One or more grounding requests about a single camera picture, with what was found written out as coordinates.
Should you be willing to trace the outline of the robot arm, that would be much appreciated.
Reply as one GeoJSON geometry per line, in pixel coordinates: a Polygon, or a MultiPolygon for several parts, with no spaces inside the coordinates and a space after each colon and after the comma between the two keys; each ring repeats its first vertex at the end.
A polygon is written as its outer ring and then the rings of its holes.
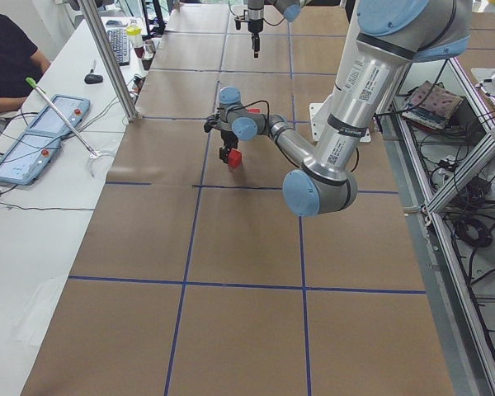
{"type": "Polygon", "coordinates": [[[285,203],[296,215],[344,210],[357,194],[347,163],[396,72],[407,64],[462,54],[471,19],[470,1],[360,1],[351,19],[359,30],[346,37],[349,45],[356,45],[356,54],[342,56],[350,68],[345,82],[333,88],[317,144],[298,134],[281,115],[248,111],[236,87],[220,90],[217,111],[206,119],[204,130],[220,132],[224,144],[219,157],[227,164],[238,141],[257,135],[270,138],[297,167],[282,186],[285,203]]]}
{"type": "Polygon", "coordinates": [[[263,32],[264,25],[270,25],[264,17],[266,4],[273,6],[281,15],[282,20],[288,22],[294,21],[300,14],[303,7],[309,4],[309,1],[299,0],[249,0],[247,7],[243,9],[241,14],[236,14],[230,8],[233,15],[235,29],[239,31],[242,24],[247,25],[247,30],[251,34],[253,57],[256,59],[260,52],[260,34],[263,32]]]}

